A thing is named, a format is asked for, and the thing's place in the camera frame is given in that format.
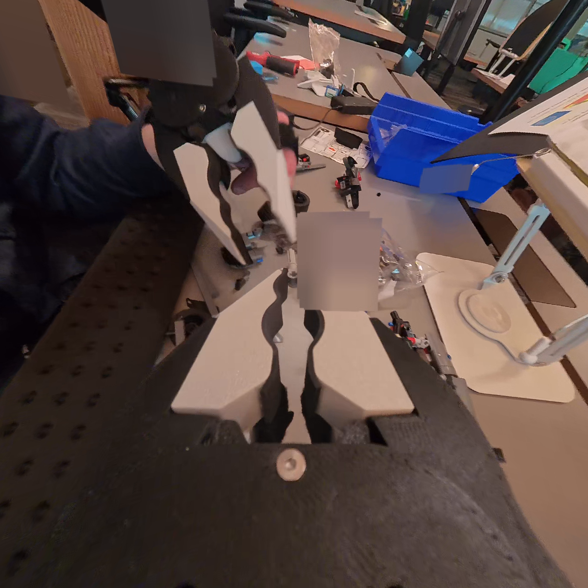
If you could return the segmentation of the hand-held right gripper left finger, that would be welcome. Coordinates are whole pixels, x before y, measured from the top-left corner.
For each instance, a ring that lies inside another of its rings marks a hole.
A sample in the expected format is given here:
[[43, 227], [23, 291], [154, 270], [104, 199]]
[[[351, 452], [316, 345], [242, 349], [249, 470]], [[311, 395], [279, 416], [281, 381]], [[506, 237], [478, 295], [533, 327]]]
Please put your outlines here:
[[234, 421], [257, 442], [283, 441], [293, 412], [274, 339], [288, 290], [287, 269], [277, 270], [218, 315], [171, 403], [175, 413]]

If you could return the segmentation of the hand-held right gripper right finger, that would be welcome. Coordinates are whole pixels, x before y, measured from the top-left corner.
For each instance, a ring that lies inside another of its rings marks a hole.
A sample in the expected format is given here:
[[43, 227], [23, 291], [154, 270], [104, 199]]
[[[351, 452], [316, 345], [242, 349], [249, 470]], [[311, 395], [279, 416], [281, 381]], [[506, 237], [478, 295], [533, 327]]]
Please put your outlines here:
[[311, 443], [415, 406], [366, 312], [305, 312], [312, 336], [300, 397]]

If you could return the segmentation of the person's left forearm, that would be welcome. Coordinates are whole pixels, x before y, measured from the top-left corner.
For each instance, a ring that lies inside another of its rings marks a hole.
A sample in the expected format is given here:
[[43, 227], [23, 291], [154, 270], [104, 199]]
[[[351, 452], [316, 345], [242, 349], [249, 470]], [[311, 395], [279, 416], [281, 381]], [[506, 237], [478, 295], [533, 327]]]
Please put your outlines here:
[[100, 119], [68, 130], [27, 102], [1, 96], [1, 216], [99, 218], [174, 192], [156, 160], [146, 115], [127, 126]]

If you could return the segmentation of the large toy brick car model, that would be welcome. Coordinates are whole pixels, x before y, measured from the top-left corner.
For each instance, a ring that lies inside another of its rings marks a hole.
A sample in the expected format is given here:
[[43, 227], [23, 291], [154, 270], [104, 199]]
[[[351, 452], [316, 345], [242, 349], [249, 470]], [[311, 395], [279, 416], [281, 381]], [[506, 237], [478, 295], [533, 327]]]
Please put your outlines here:
[[423, 358], [454, 391], [462, 398], [463, 403], [469, 401], [469, 388], [466, 381], [458, 376], [444, 342], [436, 335], [417, 336], [410, 323], [400, 317], [396, 311], [390, 312], [388, 327], [395, 335], [407, 342], [408, 346]]

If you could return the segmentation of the large black toy wheel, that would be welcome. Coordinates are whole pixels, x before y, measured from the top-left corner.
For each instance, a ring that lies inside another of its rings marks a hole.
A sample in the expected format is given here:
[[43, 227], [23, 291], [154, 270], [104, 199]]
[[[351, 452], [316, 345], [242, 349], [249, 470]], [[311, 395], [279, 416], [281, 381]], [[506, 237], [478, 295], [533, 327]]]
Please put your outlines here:
[[208, 307], [204, 301], [186, 298], [185, 303], [186, 308], [174, 315], [168, 330], [168, 336], [175, 346], [183, 343], [190, 334], [210, 318]]

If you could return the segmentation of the white plastic part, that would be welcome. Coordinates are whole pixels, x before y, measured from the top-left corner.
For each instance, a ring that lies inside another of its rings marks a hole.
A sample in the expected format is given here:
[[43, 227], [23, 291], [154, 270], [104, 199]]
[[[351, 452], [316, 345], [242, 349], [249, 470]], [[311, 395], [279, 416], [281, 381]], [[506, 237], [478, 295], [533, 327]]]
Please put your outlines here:
[[334, 80], [332, 78], [325, 78], [325, 77], [316, 77], [316, 78], [309, 78], [305, 81], [300, 82], [297, 84], [299, 89], [310, 90], [316, 96], [320, 98], [326, 98], [325, 94], [325, 86], [332, 85], [334, 86]]

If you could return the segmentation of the red black electric screwdriver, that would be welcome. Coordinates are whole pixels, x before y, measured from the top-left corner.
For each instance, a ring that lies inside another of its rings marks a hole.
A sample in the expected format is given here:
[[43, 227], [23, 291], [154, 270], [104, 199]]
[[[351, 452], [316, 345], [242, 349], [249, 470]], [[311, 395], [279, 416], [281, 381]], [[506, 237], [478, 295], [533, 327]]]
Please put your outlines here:
[[264, 68], [277, 74], [295, 77], [299, 70], [298, 61], [292, 61], [291, 59], [276, 56], [269, 52], [259, 54], [252, 51], [246, 51], [245, 55], [248, 60], [261, 63]]

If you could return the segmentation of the black flat power bank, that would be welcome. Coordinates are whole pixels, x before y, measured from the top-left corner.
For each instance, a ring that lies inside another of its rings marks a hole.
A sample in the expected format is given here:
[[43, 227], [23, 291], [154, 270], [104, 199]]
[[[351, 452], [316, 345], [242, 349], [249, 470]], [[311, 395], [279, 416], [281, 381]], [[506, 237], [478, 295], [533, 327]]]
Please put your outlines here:
[[343, 115], [370, 116], [378, 102], [364, 96], [337, 95], [331, 98], [330, 108]]

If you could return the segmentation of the wide wooden pillar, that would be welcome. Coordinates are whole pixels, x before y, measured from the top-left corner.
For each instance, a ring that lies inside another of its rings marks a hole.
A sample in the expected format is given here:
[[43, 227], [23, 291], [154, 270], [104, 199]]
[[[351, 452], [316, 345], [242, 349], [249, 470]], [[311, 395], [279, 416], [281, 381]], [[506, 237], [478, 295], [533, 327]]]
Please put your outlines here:
[[107, 23], [80, 1], [39, 1], [88, 121], [128, 119], [107, 99], [104, 79], [124, 78]]

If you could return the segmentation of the black perforated board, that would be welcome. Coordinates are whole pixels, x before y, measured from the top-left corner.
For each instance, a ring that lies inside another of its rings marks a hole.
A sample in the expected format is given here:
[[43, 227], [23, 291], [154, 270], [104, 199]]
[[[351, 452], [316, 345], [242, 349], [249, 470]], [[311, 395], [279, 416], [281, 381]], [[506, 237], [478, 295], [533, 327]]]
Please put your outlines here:
[[149, 373], [203, 223], [147, 200], [112, 234], [1, 396], [1, 587], [32, 586], [115, 412]]

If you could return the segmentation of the white book stand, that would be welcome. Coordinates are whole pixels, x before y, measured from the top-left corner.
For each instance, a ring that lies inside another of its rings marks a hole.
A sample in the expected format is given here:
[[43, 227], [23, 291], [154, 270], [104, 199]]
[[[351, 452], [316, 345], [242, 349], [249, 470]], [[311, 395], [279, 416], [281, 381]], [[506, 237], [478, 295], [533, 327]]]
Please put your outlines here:
[[571, 220], [587, 239], [587, 175], [555, 146], [521, 158], [522, 172], [543, 197], [527, 213], [494, 268], [485, 263], [421, 253], [437, 271], [424, 284], [437, 329], [458, 376], [475, 392], [569, 403], [575, 386], [561, 359], [587, 341], [587, 315], [544, 336], [510, 280], [516, 262], [551, 213]]

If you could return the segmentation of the teal laptop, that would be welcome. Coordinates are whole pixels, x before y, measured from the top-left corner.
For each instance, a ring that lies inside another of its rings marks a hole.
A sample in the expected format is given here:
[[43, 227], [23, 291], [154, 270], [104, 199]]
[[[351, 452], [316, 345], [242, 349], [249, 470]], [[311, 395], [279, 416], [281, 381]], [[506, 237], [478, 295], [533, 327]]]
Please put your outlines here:
[[412, 77], [422, 66], [423, 58], [413, 49], [407, 48], [393, 68], [394, 73]]

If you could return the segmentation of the black panel on white stand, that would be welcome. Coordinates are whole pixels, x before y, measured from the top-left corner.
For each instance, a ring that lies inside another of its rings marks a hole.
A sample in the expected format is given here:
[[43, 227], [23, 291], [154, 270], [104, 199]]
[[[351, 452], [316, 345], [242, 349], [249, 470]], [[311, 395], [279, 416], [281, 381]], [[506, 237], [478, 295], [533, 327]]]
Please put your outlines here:
[[503, 77], [513, 65], [525, 61], [562, 11], [558, 1], [549, 1], [519, 23], [498, 48], [485, 72]]

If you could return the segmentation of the green cover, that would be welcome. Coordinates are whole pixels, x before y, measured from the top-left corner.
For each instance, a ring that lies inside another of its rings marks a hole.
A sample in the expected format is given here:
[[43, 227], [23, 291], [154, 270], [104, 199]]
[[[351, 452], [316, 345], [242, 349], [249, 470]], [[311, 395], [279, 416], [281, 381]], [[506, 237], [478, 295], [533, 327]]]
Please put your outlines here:
[[528, 84], [537, 95], [544, 94], [567, 82], [587, 69], [587, 36], [577, 35], [572, 40], [565, 38], [563, 46], [557, 47], [539, 72]]

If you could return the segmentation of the black metal bracket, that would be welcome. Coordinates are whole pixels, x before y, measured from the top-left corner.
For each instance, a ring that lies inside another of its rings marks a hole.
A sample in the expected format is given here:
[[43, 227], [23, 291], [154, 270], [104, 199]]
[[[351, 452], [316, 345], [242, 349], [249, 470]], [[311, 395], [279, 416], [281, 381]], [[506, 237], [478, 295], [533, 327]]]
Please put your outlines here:
[[128, 121], [137, 120], [142, 107], [129, 92], [148, 89], [148, 80], [142, 77], [106, 77], [103, 84], [109, 105], [119, 109]]

